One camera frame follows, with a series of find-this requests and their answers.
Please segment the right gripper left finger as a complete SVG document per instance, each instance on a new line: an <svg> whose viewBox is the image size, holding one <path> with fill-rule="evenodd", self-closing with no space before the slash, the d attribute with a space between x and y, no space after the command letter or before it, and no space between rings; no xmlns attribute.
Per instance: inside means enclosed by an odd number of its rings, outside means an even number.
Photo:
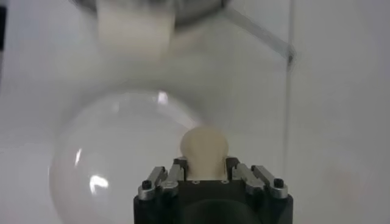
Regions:
<svg viewBox="0 0 390 224"><path fill-rule="evenodd" d="M175 158L169 170L163 166L154 167L150 175L138 187L138 198L153 200L158 194L175 197L179 192L179 183L186 180L188 163L185 157Z"/></svg>

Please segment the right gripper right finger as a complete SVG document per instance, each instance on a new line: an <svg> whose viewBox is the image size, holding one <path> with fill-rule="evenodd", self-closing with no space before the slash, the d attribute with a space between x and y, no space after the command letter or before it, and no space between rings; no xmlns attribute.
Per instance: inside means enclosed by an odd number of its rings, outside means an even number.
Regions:
<svg viewBox="0 0 390 224"><path fill-rule="evenodd" d="M254 195L258 191L266 191L272 198L288 198L288 187L284 180L276 178L264 166L247 167L238 158L228 156L225 159L225 169L229 180L241 180L246 192Z"/></svg>

